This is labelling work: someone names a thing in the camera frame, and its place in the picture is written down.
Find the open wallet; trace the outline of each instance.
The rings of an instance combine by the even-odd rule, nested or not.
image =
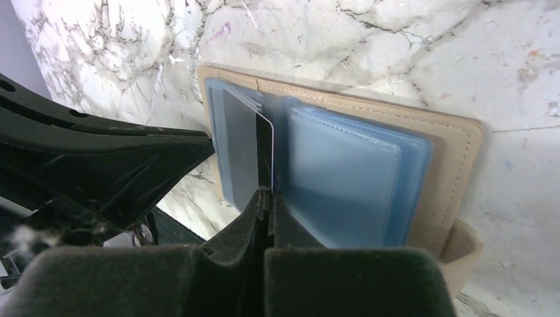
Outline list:
[[[21,247],[0,254],[0,316],[454,315],[481,252],[455,219],[476,122],[199,78],[211,136],[76,112],[0,74],[0,217],[63,233],[24,266]],[[204,241],[155,205],[209,157],[240,214]],[[100,247],[144,226],[150,244]]]

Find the pink stain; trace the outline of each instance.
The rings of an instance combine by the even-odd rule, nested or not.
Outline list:
[[[220,30],[216,33],[214,33],[214,35],[212,35],[207,41],[206,43],[212,42],[213,40],[216,40],[217,38],[219,38],[220,36],[224,35],[225,33],[231,33],[231,25],[229,24],[229,22],[226,22],[224,25],[222,25],[222,28],[220,28]]]

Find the marble countertop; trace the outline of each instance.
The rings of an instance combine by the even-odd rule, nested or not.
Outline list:
[[[481,120],[487,144],[460,218],[486,247],[458,310],[560,311],[560,1],[13,5],[52,98],[81,112],[207,130],[195,70],[213,63]],[[204,238],[238,214],[217,197],[214,177],[204,163],[159,204]]]

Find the blue stain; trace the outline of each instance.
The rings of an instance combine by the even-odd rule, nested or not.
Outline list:
[[[504,160],[504,163],[506,163],[506,167],[508,168],[508,170],[511,170],[513,168],[513,163],[511,163],[510,160]]]

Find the beige leather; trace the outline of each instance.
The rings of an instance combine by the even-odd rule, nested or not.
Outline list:
[[[472,229],[456,221],[482,142],[482,127],[475,120],[341,96],[210,66],[199,67],[198,77],[203,92],[206,78],[220,78],[238,86],[278,96],[294,96],[307,104],[404,127],[430,137],[434,144],[433,157],[407,244],[424,248],[440,258],[450,292],[458,294],[482,248]],[[205,94],[203,104],[207,109]],[[219,180],[217,185],[221,192]]]

